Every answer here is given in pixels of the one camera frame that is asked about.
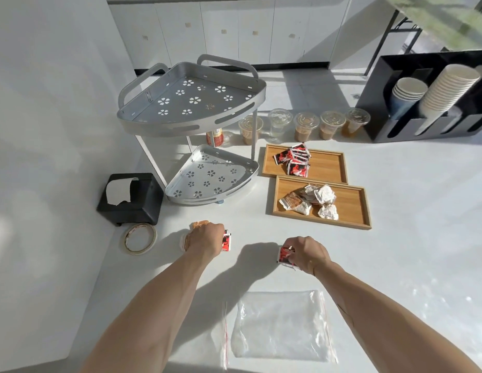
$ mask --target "cabinet door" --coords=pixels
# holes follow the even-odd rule
[[[157,62],[171,66],[153,4],[109,6],[134,69],[148,69]]]
[[[312,0],[301,62],[330,62],[349,0]]]
[[[239,60],[268,64],[275,0],[238,1]]]
[[[199,2],[155,4],[172,65],[206,54]]]
[[[270,63],[297,62],[303,43],[312,0],[275,0]]]
[[[201,2],[200,6],[207,53],[238,60],[238,6],[236,1]],[[209,62],[209,65],[224,64]]]

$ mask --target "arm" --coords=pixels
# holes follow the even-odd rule
[[[224,226],[191,232],[188,251],[146,284],[104,332],[81,373],[155,373],[167,363],[204,269],[222,248]]]
[[[289,238],[289,257],[324,285],[357,341],[380,373],[481,373],[448,339],[406,308],[348,274],[311,237]]]

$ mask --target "shelf handle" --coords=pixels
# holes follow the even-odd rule
[[[210,60],[212,62],[221,62],[222,64],[227,64],[227,65],[232,65],[234,67],[239,67],[239,68],[243,68],[243,69],[246,69],[246,70],[249,70],[252,74],[253,74],[253,77],[254,78],[258,78],[258,72],[255,68],[253,68],[250,64],[248,64],[247,62],[240,62],[238,60],[234,60],[234,59],[227,59],[227,58],[222,58],[220,56],[213,56],[213,55],[209,55],[209,54],[202,54],[199,58],[198,58],[198,62],[196,62],[198,65],[201,65],[202,62],[204,62],[205,60]]]
[[[136,86],[141,84],[144,80],[146,80],[149,76],[151,76],[153,73],[155,73],[158,69],[163,69],[165,72],[169,71],[169,68],[163,63],[159,62],[158,64],[155,64],[152,66],[150,69],[148,69],[146,72],[141,74],[138,78],[130,82],[128,85],[126,85],[120,94],[118,95],[118,108],[121,109],[124,107],[124,100],[127,94],[134,89]]]

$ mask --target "clear plastic cup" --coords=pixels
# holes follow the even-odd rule
[[[345,137],[353,137],[360,127],[370,122],[370,114],[361,108],[352,107],[346,112],[346,124],[341,129]]]
[[[260,130],[263,127],[263,120],[257,116],[257,140],[260,135]],[[241,135],[243,137],[243,142],[246,145],[251,145],[251,137],[253,135],[253,115],[248,115],[247,117],[239,121],[239,129],[241,130]]]
[[[319,117],[311,112],[300,112],[295,116],[295,140],[304,143],[312,130],[319,126]]]
[[[293,114],[283,108],[275,108],[268,115],[270,136],[278,139],[284,135],[287,125],[293,120]]]
[[[342,127],[346,123],[346,117],[341,112],[337,111],[325,111],[320,115],[319,136],[322,140],[330,140],[336,133],[339,127]]]

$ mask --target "forearm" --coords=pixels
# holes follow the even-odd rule
[[[314,274],[380,373],[481,372],[449,340],[336,263],[320,263]]]
[[[82,373],[162,371],[210,261],[188,251],[146,284],[103,334]]]

